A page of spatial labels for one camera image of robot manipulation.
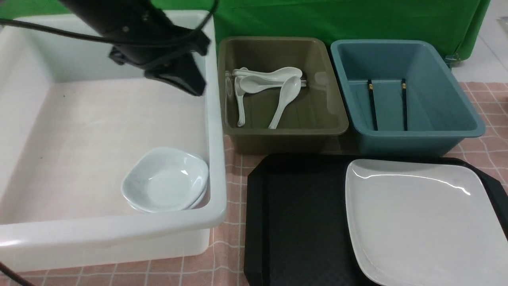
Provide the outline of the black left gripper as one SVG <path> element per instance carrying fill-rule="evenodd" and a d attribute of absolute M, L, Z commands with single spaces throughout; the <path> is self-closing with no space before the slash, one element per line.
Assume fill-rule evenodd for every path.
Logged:
<path fill-rule="evenodd" d="M 173 40 L 187 34 L 191 30 L 184 27 L 149 29 L 123 27 L 112 29 L 108 36 L 123 41 L 164 41 Z M 211 40 L 202 31 L 190 40 L 170 47 L 140 47 L 114 45 L 109 58 L 118 65 L 129 64 L 143 70 L 147 79 L 157 80 L 181 89 L 196 97 L 203 96 L 206 80 L 200 72 L 192 53 L 205 56 Z"/>

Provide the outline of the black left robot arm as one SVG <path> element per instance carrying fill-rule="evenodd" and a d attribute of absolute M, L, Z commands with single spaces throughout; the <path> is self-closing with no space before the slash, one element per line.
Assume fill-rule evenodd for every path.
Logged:
<path fill-rule="evenodd" d="M 115 42 L 109 58 L 117 64 L 130 64 L 143 70 L 147 79 L 192 96 L 203 95 L 206 80 L 192 52 L 208 53 L 211 40 L 202 28 L 216 11 L 217 1 L 195 29 L 177 26 L 150 0 L 62 0 L 61 4 Z"/>

